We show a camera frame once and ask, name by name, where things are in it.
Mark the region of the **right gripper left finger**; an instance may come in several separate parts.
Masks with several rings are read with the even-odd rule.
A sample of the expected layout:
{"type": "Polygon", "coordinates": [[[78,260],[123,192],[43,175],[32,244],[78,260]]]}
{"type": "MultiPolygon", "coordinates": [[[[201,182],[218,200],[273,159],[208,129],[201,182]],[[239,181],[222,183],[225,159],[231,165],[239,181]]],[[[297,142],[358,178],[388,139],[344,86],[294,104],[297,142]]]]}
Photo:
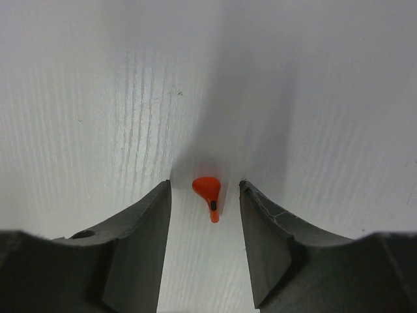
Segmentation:
{"type": "Polygon", "coordinates": [[[1,232],[2,312],[155,312],[171,216],[162,181],[68,239],[1,232]]]}

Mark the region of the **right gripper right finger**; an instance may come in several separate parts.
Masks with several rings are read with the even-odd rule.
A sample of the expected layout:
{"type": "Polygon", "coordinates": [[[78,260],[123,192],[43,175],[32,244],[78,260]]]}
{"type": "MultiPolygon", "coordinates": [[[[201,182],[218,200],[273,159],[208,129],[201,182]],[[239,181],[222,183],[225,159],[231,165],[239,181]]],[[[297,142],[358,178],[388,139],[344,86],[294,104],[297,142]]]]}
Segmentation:
{"type": "Polygon", "coordinates": [[[415,312],[416,234],[349,239],[240,183],[254,305],[261,312],[415,312]]]}

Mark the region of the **orange earbud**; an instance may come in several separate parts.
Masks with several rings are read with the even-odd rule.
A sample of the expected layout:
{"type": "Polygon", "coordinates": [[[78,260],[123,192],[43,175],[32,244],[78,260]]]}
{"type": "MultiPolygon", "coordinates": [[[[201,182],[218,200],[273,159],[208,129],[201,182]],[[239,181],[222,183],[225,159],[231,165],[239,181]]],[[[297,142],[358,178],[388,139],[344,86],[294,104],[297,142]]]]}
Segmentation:
{"type": "Polygon", "coordinates": [[[193,191],[204,199],[208,205],[210,221],[217,223],[220,220],[218,199],[221,191],[221,183],[215,177],[198,177],[192,182],[193,191]]]}

